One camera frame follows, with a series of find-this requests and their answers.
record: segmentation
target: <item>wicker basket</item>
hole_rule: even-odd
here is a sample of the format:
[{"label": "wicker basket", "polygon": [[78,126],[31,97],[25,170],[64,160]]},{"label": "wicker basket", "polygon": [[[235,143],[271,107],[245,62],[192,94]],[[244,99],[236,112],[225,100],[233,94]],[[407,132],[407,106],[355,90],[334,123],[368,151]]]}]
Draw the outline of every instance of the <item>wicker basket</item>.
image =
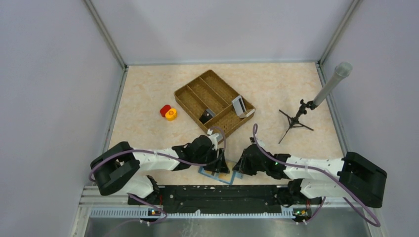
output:
[{"label": "wicker basket", "polygon": [[[213,70],[204,72],[174,93],[176,102],[204,132],[212,126],[218,126],[224,130],[226,137],[254,115],[253,113],[247,118],[237,116],[231,101],[238,95],[239,93]],[[243,100],[247,111],[254,109],[245,98]],[[203,124],[199,118],[208,108],[215,113],[215,116]]]}]

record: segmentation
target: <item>gray floor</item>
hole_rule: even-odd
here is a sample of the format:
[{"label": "gray floor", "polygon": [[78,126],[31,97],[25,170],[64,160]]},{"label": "gray floor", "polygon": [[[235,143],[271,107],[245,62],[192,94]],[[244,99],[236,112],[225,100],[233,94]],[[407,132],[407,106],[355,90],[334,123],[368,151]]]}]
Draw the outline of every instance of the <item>gray floor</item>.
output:
[{"label": "gray floor", "polygon": [[[127,219],[91,218],[85,237],[102,237]],[[368,227],[353,210],[323,208],[311,223],[287,219],[169,219],[147,227],[128,223],[108,237],[370,237]]]}]

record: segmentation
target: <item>beige table surface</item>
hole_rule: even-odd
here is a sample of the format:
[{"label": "beige table surface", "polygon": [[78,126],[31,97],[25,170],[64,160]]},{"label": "beige table surface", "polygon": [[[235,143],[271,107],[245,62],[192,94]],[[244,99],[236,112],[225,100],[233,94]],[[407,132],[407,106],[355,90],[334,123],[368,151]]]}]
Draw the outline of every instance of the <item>beige table surface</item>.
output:
[{"label": "beige table surface", "polygon": [[[192,142],[204,134],[196,123],[176,103],[173,93],[206,70],[212,69],[256,108],[255,115],[227,139],[226,158],[238,161],[249,146],[252,126],[258,123],[258,139],[272,154],[288,153],[303,158],[341,158],[336,131],[326,101],[300,122],[314,131],[295,128],[288,132],[285,116],[278,109],[294,116],[299,101],[314,99],[321,89],[314,63],[263,63],[214,65],[165,65],[129,67],[119,105],[110,147],[128,141],[137,149],[165,149]],[[161,117],[159,110],[170,104],[178,110],[174,121]],[[148,172],[159,185],[222,185],[223,183],[198,173],[197,167],[182,171]],[[245,175],[235,179],[235,185],[286,184],[265,173]]]}]

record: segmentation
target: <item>cylindrical tube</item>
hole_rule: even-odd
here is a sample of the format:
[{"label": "cylindrical tube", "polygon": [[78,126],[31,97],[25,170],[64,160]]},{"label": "cylindrical tube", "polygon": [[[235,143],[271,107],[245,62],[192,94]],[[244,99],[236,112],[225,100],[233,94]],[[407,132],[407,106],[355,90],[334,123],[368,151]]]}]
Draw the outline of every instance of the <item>cylindrical tube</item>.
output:
[{"label": "cylindrical tube", "polygon": [[317,94],[313,100],[315,106],[319,106],[327,95],[336,87],[336,85],[344,78],[349,76],[352,71],[352,65],[348,62],[342,62],[335,68],[332,78],[323,86],[322,90]]}]

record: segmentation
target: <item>yellow object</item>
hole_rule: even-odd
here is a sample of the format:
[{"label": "yellow object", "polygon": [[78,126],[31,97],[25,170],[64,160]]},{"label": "yellow object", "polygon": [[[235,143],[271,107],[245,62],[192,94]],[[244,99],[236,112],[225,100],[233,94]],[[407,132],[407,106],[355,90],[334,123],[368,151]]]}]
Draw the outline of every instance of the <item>yellow object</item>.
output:
[{"label": "yellow object", "polygon": [[173,121],[177,117],[177,110],[175,108],[171,108],[166,112],[165,117],[167,120]]}]

